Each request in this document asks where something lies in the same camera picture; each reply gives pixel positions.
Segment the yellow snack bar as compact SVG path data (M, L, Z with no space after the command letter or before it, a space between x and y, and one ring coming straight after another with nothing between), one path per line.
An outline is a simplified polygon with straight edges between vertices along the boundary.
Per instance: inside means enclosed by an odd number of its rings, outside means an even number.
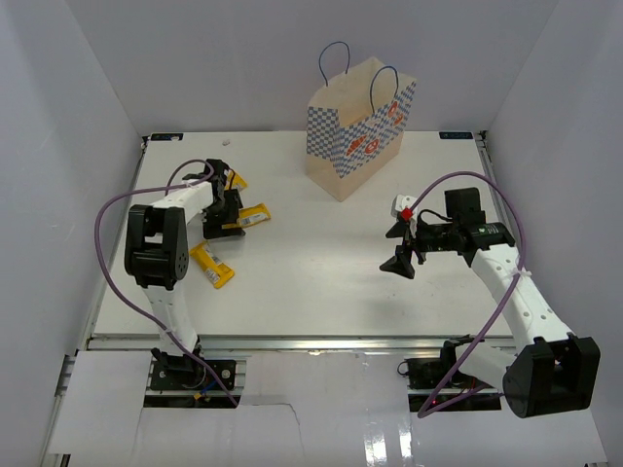
M233 169L229 171L227 189L242 191L248 187L247 182Z
M247 229L262 222L270 221L272 215L268 207L264 203L255 206L246 207L239 211L238 220L231 224L223 226L225 230Z
M236 275L212 252L207 241L191 248L189 254L215 289L221 289Z

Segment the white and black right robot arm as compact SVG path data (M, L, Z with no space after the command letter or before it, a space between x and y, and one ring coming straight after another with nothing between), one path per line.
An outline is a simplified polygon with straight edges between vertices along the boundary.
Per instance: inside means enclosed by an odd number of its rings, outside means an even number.
M414 198L398 195L386 233L400 239L392 258L380 269L408 279L427 254L455 252L485 284L507 323L515 354L464 336L444 342L438 383L460 388L473 378L501 392L520 418L589 408L601 352L590 338L580 338L547 303L520 264L511 232L489 223L476 188L449 190L440 223L428 224L414 209Z

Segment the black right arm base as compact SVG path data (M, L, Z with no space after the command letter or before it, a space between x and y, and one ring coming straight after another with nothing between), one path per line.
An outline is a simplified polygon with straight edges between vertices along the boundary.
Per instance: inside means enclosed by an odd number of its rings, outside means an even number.
M403 360L396 369L407 379L408 401L411 413L417 413L429 394L436 387L446 371L439 358L410 358ZM479 379L456 373L443 390L431 402L430 408L465 394L477 387L484 389L477 394L456 402L441 412L496 412L502 409L500 396L494 388Z

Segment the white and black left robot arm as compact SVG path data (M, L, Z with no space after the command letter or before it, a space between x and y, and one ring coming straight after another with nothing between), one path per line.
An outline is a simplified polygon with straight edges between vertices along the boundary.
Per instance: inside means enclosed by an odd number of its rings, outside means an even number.
M188 225L202 223L205 240L243 237L243 208L234 171L222 161L207 159L200 173L168 185L164 196L150 204L135 204L128 212L124 266L147 297L159 328L157 357L177 358L172 376L194 388L205 377L205 364L193 355L199 337L191 323L182 280L190 263Z

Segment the yellow snack bar bottom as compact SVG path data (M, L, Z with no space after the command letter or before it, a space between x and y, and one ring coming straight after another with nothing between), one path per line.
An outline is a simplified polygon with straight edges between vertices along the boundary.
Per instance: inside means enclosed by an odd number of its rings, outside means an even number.
M212 252L207 241L191 248L189 254L215 289L221 289L236 275Z

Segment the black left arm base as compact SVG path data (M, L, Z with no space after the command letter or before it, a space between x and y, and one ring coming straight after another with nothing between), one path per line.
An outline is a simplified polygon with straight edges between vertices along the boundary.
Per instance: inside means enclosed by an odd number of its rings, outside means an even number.
M187 355L168 355L151 349L153 367L149 388L154 391L191 390L205 394L221 390L212 373ZM235 360L205 360L203 362L219 376L228 390L235 388L237 362Z

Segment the yellow snack bar top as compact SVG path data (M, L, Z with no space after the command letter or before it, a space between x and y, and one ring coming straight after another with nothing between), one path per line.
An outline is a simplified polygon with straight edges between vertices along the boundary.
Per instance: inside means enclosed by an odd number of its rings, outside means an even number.
M248 187L247 182L233 169L229 171L227 189L242 191Z

